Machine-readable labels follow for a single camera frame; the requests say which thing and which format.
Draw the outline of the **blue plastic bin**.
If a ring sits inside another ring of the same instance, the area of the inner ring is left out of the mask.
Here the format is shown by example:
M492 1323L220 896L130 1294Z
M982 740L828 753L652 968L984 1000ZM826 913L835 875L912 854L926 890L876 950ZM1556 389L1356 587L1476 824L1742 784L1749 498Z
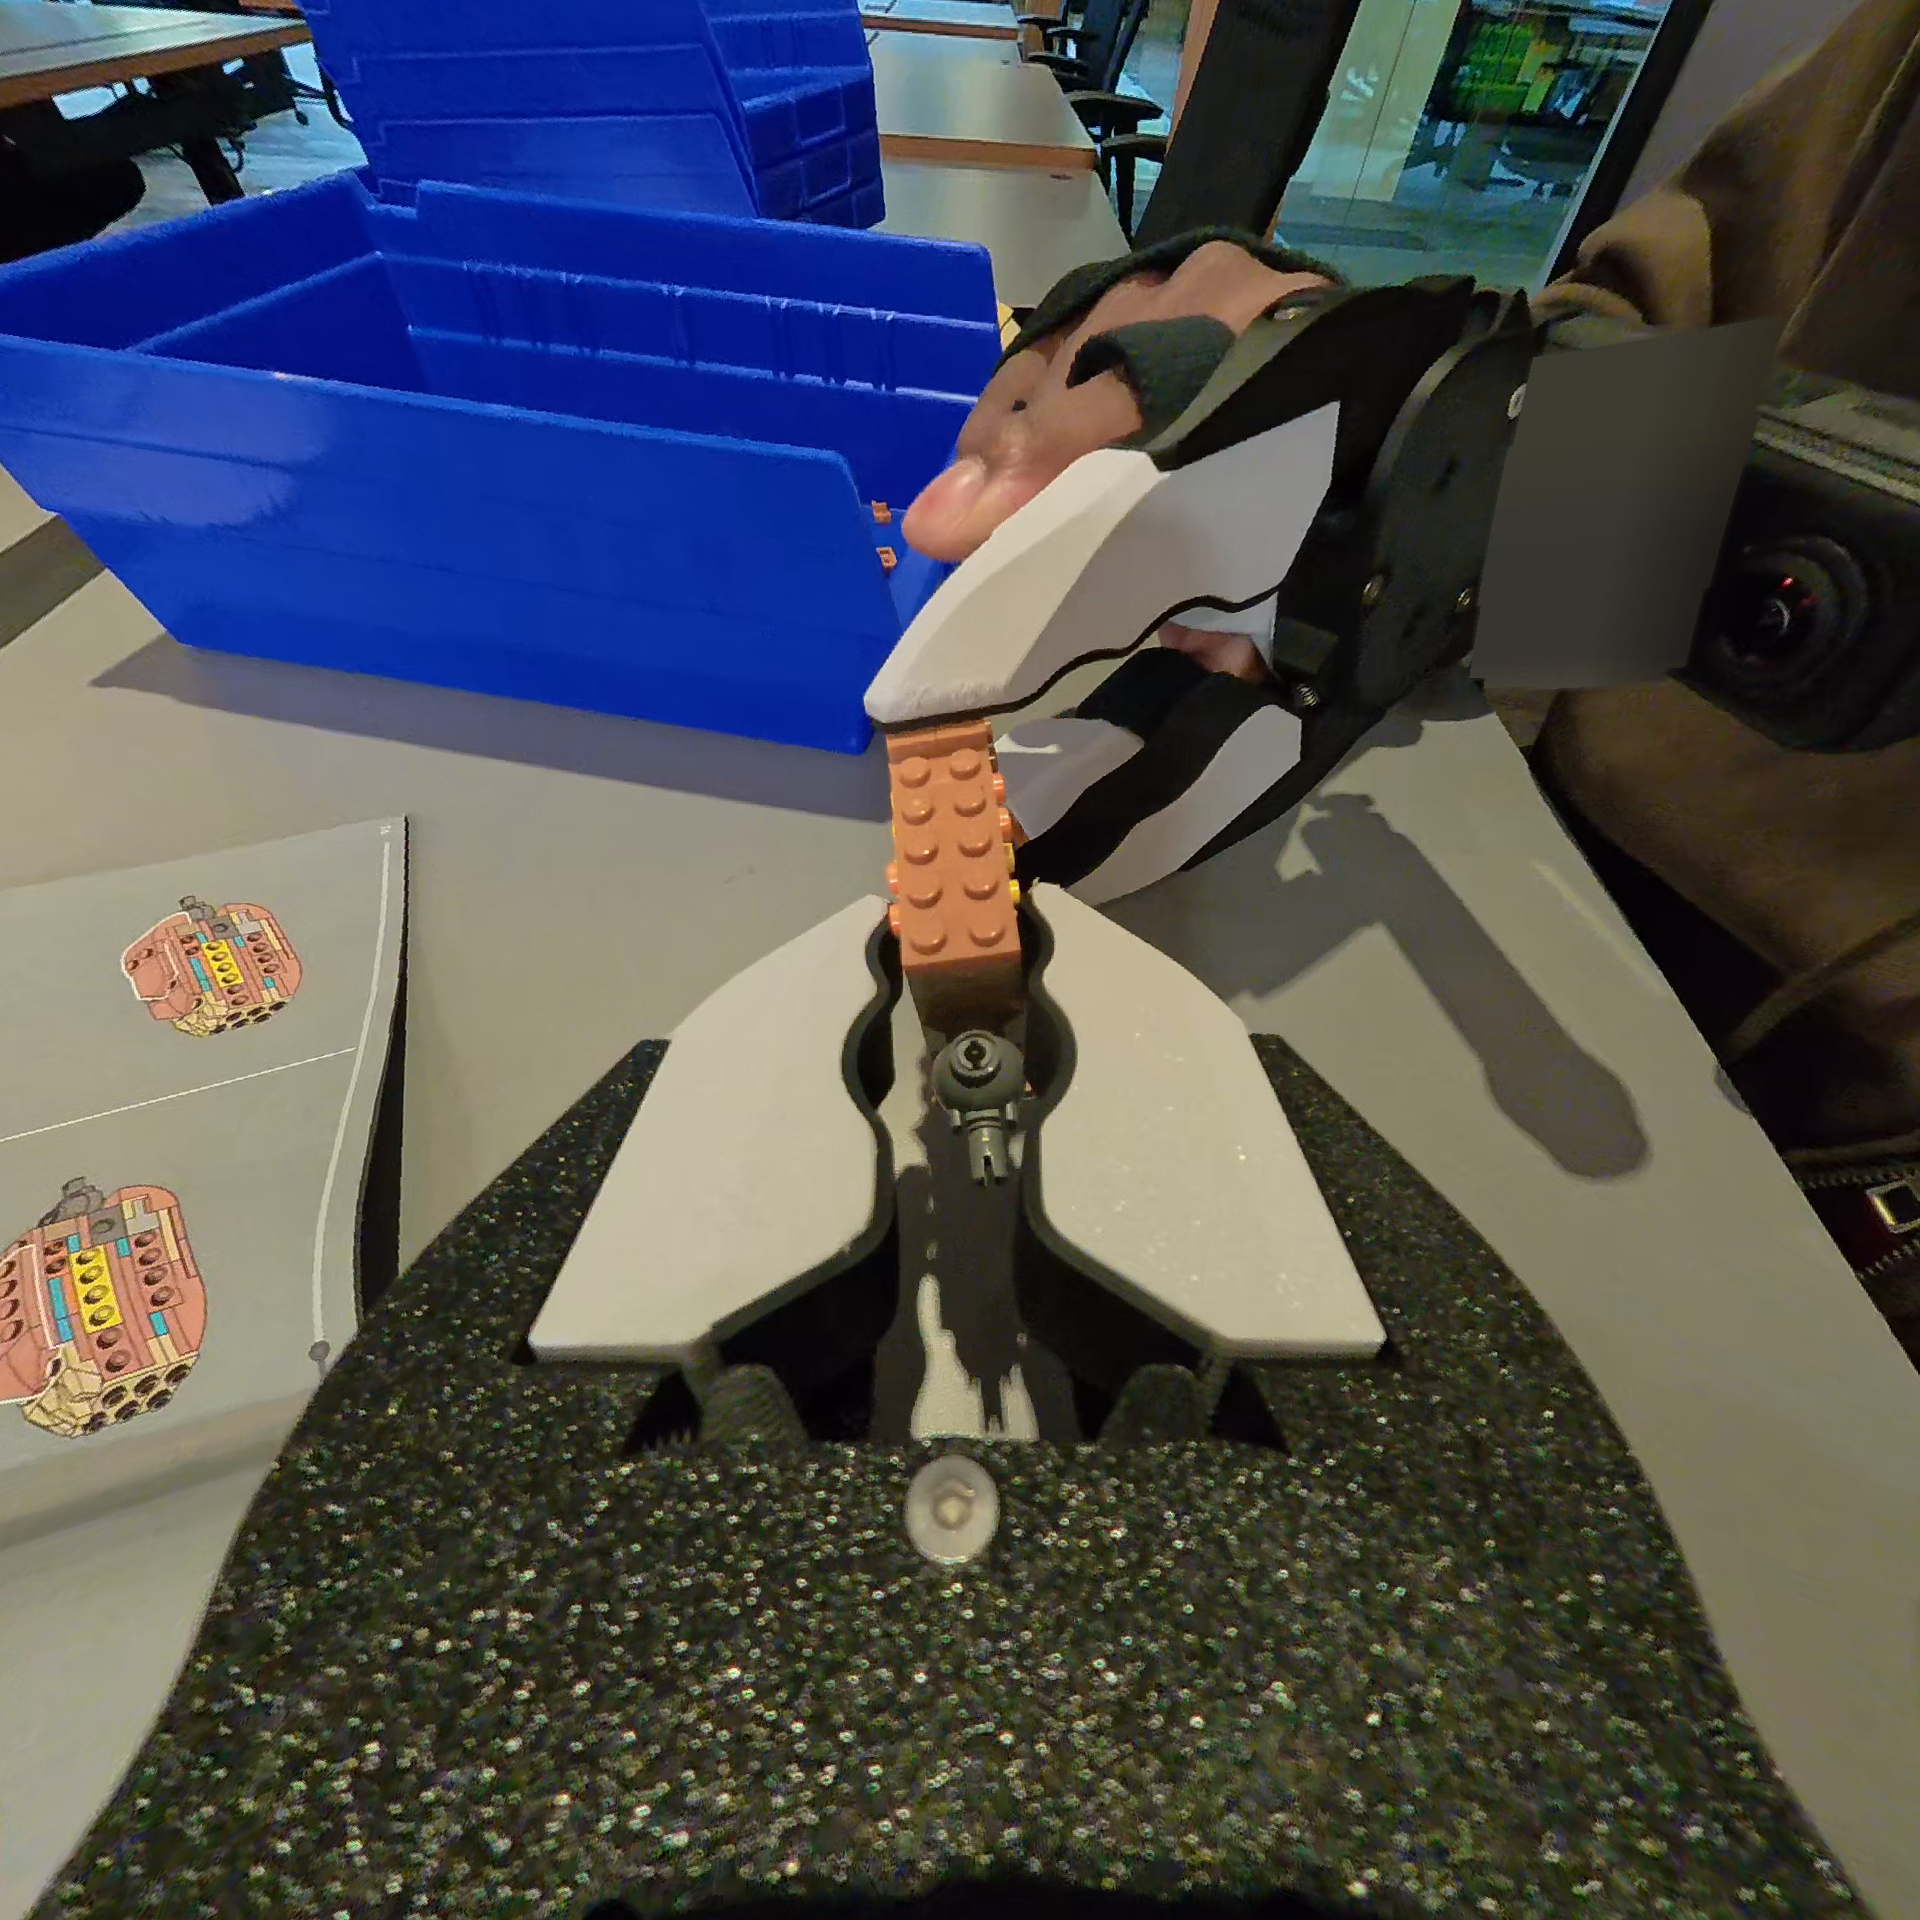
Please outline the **blue plastic bin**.
M4 466L180 642L856 754L992 257L331 177L2 280Z

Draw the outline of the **wooden office table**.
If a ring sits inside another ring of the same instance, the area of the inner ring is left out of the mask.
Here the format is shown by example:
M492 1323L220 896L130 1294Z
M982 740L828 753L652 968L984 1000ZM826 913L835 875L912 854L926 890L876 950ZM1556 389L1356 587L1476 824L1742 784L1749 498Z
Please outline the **wooden office table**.
M156 81L309 42L300 14L4 3L2 108L51 102L72 92Z

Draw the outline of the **stacked blue plastic bins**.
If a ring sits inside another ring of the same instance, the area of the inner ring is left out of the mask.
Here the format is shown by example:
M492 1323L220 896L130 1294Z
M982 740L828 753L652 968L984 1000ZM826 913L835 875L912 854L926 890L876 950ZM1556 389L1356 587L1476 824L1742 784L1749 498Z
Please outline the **stacked blue plastic bins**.
M307 3L375 192L870 229L884 214L854 3Z

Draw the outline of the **brown toy brick model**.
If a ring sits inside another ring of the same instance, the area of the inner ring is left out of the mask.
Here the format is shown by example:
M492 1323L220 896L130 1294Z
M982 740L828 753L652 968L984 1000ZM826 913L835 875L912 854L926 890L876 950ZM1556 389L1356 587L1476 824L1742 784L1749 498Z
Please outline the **brown toy brick model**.
M893 826L890 921L930 1046L928 1085L966 1142L976 1184L1013 1174L1027 1091L1016 830L992 725L886 736Z

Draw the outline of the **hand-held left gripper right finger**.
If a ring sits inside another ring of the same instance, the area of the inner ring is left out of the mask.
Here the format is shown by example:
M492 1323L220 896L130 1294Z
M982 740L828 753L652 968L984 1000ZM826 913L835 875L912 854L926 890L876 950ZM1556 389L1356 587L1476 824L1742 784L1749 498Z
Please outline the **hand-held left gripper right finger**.
M1122 1300L1234 1360L1368 1360L1371 1297L1234 1011L1055 884L1035 982L1069 1064L1029 1137L1040 1225Z

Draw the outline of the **person's right hand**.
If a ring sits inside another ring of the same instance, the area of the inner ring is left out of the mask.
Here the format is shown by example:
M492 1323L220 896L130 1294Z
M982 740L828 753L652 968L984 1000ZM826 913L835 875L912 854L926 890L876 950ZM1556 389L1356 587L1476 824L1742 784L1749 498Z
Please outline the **person's right hand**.
M1069 382L1098 333L1179 318L1248 329L1268 307L1327 286L1324 275L1277 273L1244 246L1212 243L1173 273L1139 273L1091 312L1011 360L965 424L952 462L902 514L902 539L959 562L1074 459L1140 430L1131 389L1114 371Z

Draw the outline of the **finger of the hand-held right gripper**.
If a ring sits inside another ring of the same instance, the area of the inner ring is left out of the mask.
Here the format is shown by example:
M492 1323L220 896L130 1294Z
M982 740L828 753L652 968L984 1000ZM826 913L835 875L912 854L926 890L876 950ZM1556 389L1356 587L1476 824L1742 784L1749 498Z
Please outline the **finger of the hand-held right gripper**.
M1173 616L1271 596L1327 493L1336 405L1162 469L1101 449L944 578L866 691L880 730L998 713Z
M1261 707L1239 722L1184 794L1151 808L1120 845L1069 891L1087 905L1136 894L1179 874L1302 754L1302 722L1283 707Z

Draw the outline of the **person's right forearm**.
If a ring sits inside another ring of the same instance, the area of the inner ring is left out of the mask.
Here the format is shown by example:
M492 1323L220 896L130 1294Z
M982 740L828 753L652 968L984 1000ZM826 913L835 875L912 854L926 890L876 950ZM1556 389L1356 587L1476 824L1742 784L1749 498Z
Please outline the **person's right forearm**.
M1915 393L1918 4L1870 3L1582 244L1542 307L1652 328L1780 318L1782 357Z

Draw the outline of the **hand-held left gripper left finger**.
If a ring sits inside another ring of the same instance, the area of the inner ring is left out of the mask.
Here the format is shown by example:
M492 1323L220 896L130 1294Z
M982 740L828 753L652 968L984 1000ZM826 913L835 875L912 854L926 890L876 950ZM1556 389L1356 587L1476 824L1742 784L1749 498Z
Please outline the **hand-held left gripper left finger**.
M712 989L674 1032L530 1329L538 1360L684 1363L870 1258L892 1145L884 901L861 896Z

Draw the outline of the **grey office desk wooden edge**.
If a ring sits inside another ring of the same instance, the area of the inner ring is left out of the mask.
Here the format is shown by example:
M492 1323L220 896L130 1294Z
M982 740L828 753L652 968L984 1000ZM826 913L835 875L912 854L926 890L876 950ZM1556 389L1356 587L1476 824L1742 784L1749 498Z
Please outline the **grey office desk wooden edge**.
M883 233L988 250L1006 304L1127 250L1087 133L1007 42L872 33L870 68Z

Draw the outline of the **grey instruction booklet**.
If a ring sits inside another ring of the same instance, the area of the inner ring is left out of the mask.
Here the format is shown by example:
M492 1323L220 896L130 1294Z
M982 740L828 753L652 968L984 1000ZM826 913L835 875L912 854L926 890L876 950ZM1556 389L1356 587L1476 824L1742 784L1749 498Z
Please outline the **grey instruction booklet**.
M274 1451L351 1341L406 836L4 891L7 1545Z

